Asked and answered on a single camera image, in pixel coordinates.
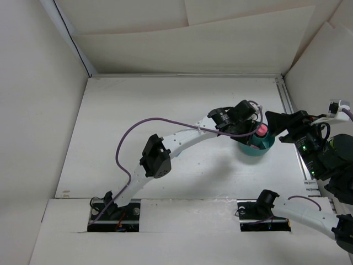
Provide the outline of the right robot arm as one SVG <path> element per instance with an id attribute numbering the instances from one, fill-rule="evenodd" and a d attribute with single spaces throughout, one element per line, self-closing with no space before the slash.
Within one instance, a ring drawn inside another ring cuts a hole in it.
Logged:
<path id="1" fill-rule="evenodd" d="M 295 145 L 311 177 L 328 180 L 325 189 L 339 202 L 352 204 L 352 136 L 330 136 L 331 123 L 352 120 L 352 112 L 342 107 L 335 115 L 314 116 L 303 110 L 265 115 L 272 136 L 287 131 L 279 140 Z M 285 218 L 310 227 L 352 253 L 352 214 L 325 213 L 267 189 L 257 198 L 255 211 L 263 218 Z"/>

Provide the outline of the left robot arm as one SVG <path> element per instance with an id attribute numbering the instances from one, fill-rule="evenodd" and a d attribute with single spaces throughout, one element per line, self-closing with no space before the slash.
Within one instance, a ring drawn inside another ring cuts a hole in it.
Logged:
<path id="1" fill-rule="evenodd" d="M 123 207 L 151 180 L 166 176 L 172 169 L 172 159 L 184 150 L 211 138 L 226 136 L 246 143 L 263 123 L 262 107 L 252 101 L 243 100 L 235 107 L 211 110 L 194 125 L 166 118 L 147 118 L 128 129 L 130 133 L 139 125 L 150 121 L 163 121 L 182 126 L 183 129 L 168 136 L 151 135 L 142 151 L 137 167 L 129 172 L 117 162 L 117 166 L 127 174 L 127 182 L 117 192 L 109 191 L 103 197 L 104 208 L 100 215 L 111 219 L 121 216 Z"/>

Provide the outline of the teal round organizer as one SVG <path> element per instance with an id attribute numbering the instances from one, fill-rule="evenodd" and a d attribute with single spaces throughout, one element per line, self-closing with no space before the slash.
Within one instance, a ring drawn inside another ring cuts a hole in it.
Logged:
<path id="1" fill-rule="evenodd" d="M 254 129 L 255 133 L 247 136 L 244 142 L 239 142 L 238 147 L 240 150 L 248 156 L 259 157 L 266 154 L 274 145 L 275 137 L 269 133 L 268 125 L 262 123 L 260 128 L 259 122 L 255 122 Z"/>

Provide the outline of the pink correction tape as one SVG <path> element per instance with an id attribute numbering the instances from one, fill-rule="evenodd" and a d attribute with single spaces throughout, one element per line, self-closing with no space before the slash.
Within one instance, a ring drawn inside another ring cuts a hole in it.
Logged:
<path id="1" fill-rule="evenodd" d="M 251 145 L 249 145 L 251 148 L 253 148 L 253 149 L 257 149 L 257 150 L 261 150 L 261 147 L 260 146 L 258 146 L 258 145 L 253 145 L 253 144 L 251 144 Z"/>

